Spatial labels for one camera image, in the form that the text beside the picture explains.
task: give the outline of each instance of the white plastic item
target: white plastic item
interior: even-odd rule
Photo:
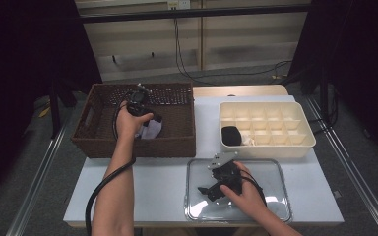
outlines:
[[[297,102],[223,102],[220,104],[220,128],[235,126],[242,137],[237,151],[240,157],[303,157],[315,146],[315,137],[302,107]]]

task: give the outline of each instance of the brown woven basket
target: brown woven basket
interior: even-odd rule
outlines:
[[[144,84],[151,90],[147,107],[162,116],[155,139],[136,140],[137,157],[194,157],[195,115],[192,83]],[[116,141],[112,119],[116,105],[137,85],[93,85],[71,140],[90,158],[112,157]]]

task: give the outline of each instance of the gray carpet floor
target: gray carpet floor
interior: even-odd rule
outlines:
[[[210,76],[197,80],[202,80],[216,86],[264,85],[274,82],[270,79],[270,76],[274,73],[272,69],[273,66],[264,66],[261,68],[212,71],[209,73],[227,74],[230,72],[231,74],[253,74],[266,70],[270,72],[248,76]],[[283,74],[286,70],[287,68],[281,68],[279,73]],[[191,73],[191,76],[196,77],[201,74]],[[173,74],[110,83],[134,84],[136,82],[160,83],[188,80],[187,77],[180,74]],[[194,82],[194,86],[208,85]],[[300,84],[290,84],[286,88],[289,94],[294,95],[295,99],[302,104],[307,118],[309,120],[315,119],[305,97],[301,95]],[[75,93],[75,96],[78,99],[78,104],[75,108],[60,106],[62,121],[69,114],[71,114],[71,117],[67,121],[64,121],[64,124],[66,124],[65,137],[54,156],[45,182],[38,193],[38,198],[23,235],[86,235],[85,229],[72,228],[63,222],[65,210],[86,158],[70,141],[86,99],[86,96],[81,93]],[[314,96],[318,98],[318,90],[315,91]],[[43,118],[38,118],[37,115],[39,112],[40,110],[37,109],[26,130],[24,145],[19,153],[19,158],[3,178],[3,182],[0,185],[0,235],[7,233],[50,143],[52,132],[51,117],[47,115]],[[314,123],[311,124],[311,127],[315,131],[320,129]],[[378,143],[376,140],[366,137],[363,132],[364,126],[353,115],[349,107],[342,103],[341,98],[339,103],[339,119],[334,130],[344,143],[352,161],[358,167],[374,195],[378,198]],[[337,198],[337,204],[345,218],[345,223],[336,227],[303,226],[295,228],[304,235],[378,235],[378,225],[373,220],[370,211],[342,168],[326,136],[324,133],[319,133],[315,137],[317,145],[314,149],[330,187],[333,192],[339,191],[342,194],[341,197]],[[231,232],[231,228],[198,229],[199,235],[230,235]]]

